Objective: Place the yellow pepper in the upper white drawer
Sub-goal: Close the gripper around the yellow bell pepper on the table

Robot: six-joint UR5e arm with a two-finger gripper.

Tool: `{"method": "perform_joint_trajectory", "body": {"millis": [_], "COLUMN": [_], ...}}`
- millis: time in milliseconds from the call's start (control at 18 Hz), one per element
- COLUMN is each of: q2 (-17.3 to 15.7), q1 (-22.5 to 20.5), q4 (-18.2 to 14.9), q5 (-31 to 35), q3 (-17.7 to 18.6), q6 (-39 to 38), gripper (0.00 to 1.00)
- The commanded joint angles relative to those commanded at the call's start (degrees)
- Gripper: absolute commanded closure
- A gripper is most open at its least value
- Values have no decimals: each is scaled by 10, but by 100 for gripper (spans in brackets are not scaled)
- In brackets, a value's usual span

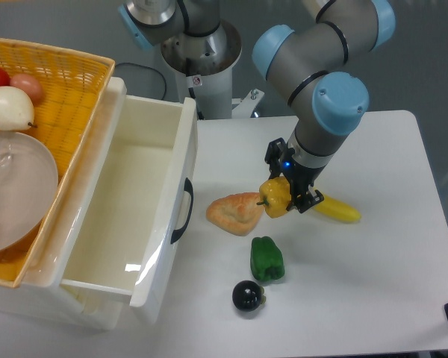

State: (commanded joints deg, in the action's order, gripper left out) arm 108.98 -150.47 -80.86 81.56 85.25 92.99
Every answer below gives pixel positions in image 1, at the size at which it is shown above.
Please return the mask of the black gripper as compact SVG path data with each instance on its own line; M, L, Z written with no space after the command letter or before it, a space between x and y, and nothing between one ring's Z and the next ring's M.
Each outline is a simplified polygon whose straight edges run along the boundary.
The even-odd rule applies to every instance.
M309 189L314 185L318 175L325 166L312 168L297 161L294 148L278 138L269 142L265 155L265 163L269 166L269 179L284 176L290 184L290 203L286 210L297 210L304 213L323 202L323 194L318 189Z

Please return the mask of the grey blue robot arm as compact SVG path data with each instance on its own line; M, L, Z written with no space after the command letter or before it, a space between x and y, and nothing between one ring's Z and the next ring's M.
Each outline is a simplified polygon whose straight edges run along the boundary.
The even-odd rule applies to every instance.
M307 1L306 7L312 28L298 34L273 26L252 50L261 77L298 119L289 139L268 145L265 160L271 177L290 185L286 208L299 212L323 201L314 182L369 106L365 85L342 67L388 41L396 27L387 1ZM160 47L180 99L193 99L200 118L231 116L231 71L242 45L218 1L126 1L118 11L139 47Z

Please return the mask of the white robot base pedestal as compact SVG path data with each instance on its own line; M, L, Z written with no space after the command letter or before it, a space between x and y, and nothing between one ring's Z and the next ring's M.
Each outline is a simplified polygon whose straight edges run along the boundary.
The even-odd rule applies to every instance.
M207 120L257 116L264 92L251 89L243 98L232 93L233 68L241 52L237 29L224 20L206 37L179 34L161 45L161 55L174 72L179 99L194 99L198 117Z

